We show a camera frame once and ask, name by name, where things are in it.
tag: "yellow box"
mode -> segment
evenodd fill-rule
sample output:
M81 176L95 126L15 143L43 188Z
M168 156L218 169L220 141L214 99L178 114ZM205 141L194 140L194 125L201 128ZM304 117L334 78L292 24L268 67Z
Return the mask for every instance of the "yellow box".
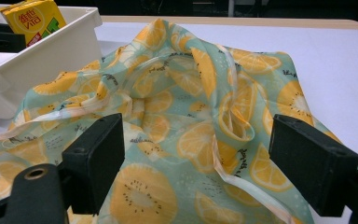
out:
M24 34L27 47L66 25L53 0L30 0L1 7L8 25L15 34Z

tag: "kiwi slice print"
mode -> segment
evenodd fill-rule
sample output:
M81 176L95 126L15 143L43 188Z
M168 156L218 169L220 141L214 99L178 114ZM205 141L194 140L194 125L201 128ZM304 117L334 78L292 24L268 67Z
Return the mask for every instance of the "kiwi slice print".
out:
M119 223L170 223L177 212L176 195L165 174L133 163L117 174L110 211Z
M280 91L277 99L278 109L284 115L302 119L313 125L312 115L304 93L297 80L288 82Z

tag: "table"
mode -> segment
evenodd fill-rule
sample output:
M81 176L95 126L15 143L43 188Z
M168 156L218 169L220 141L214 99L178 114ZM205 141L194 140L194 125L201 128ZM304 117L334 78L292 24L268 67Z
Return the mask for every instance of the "table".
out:
M156 17L102 17L96 28L103 54L125 45ZM358 22L254 18L163 17L206 41L250 51L277 51L293 58L313 115L358 152ZM8 124L0 120L0 132ZM318 224L348 223L319 217Z

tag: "lemon print fabric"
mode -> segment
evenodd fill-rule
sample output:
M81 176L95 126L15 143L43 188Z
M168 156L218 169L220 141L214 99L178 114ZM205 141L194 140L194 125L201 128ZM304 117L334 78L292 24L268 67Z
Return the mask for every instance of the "lemon print fabric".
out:
M124 163L100 214L72 223L312 223L268 153L275 114L334 136L310 113L290 56L156 20L96 60L26 93L0 134L0 199L18 172L60 164L93 122L121 113Z

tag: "crumpled cloth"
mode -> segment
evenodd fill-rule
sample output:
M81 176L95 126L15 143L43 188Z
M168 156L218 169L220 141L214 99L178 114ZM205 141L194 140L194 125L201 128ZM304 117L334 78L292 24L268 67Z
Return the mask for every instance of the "crumpled cloth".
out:
M291 58L212 44L162 20L27 92L0 134L0 199L17 173L59 164L95 120L114 113L124 119L126 158L94 221L313 222L268 153L275 114L334 137L311 115Z

